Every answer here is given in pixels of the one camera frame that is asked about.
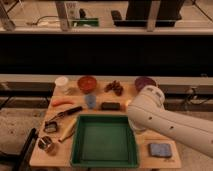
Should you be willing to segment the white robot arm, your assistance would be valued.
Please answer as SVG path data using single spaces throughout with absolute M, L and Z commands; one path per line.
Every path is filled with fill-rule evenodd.
M 151 129 L 213 158 L 213 121 L 166 110 L 164 101 L 161 89 L 145 86 L 126 109 L 132 128 Z

